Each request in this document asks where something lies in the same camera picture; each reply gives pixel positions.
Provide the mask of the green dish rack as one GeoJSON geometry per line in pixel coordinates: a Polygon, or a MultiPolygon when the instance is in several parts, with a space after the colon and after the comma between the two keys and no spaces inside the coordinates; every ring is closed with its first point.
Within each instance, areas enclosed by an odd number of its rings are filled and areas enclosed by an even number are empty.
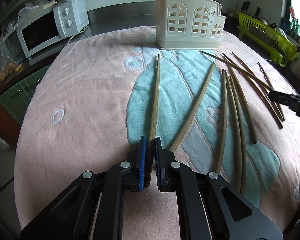
{"type": "Polygon", "coordinates": [[[246,36],[260,45],[281,67],[300,55],[296,46],[277,30],[242,12],[238,12],[238,19],[239,37],[246,36]]]}

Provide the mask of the green lower cabinet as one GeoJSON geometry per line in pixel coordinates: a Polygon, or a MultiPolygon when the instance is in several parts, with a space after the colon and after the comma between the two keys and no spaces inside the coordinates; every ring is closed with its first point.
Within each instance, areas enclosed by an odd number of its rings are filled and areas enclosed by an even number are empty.
{"type": "Polygon", "coordinates": [[[26,110],[50,65],[34,72],[0,95],[0,104],[19,125],[22,124],[26,110]]]}

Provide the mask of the plastic bag with food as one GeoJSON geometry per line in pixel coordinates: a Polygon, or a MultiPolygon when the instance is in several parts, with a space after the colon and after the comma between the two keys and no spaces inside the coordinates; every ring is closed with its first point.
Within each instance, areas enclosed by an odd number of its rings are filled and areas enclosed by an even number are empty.
{"type": "Polygon", "coordinates": [[[4,81],[24,60],[23,51],[9,40],[0,42],[0,81],[4,81]]]}

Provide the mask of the pink and teal towel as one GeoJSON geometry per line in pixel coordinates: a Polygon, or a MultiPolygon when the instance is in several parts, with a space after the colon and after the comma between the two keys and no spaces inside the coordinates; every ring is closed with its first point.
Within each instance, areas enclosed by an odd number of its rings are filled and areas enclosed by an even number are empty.
{"type": "MultiPolygon", "coordinates": [[[[222,54],[234,52],[275,90],[291,85],[260,55],[224,32],[217,50],[161,50],[154,27],[96,35],[66,46],[48,68],[27,108],[14,167],[15,204],[25,227],[86,170],[100,173],[123,161],[149,135],[152,90],[161,55],[157,136],[171,147],[212,63],[210,83],[175,157],[205,174],[216,165],[222,119],[222,54]]],[[[285,229],[300,205],[300,118],[282,107],[277,122],[251,83],[235,70],[247,99],[256,144],[246,145],[245,197],[285,229]]]]}

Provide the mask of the cream plastic utensil holder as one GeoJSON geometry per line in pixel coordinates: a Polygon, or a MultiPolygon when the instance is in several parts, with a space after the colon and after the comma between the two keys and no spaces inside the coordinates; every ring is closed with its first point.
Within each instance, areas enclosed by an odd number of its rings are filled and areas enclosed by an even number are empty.
{"type": "Polygon", "coordinates": [[[226,17],[213,0],[155,0],[155,42],[161,49],[217,49],[226,17]]]}

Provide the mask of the white microwave oven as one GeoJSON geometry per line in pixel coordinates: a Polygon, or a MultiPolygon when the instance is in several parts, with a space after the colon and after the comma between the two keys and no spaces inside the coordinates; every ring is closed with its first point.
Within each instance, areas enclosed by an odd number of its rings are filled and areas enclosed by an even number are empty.
{"type": "Polygon", "coordinates": [[[34,14],[17,29],[27,58],[61,40],[72,37],[89,24],[85,0],[59,0],[34,14]]]}

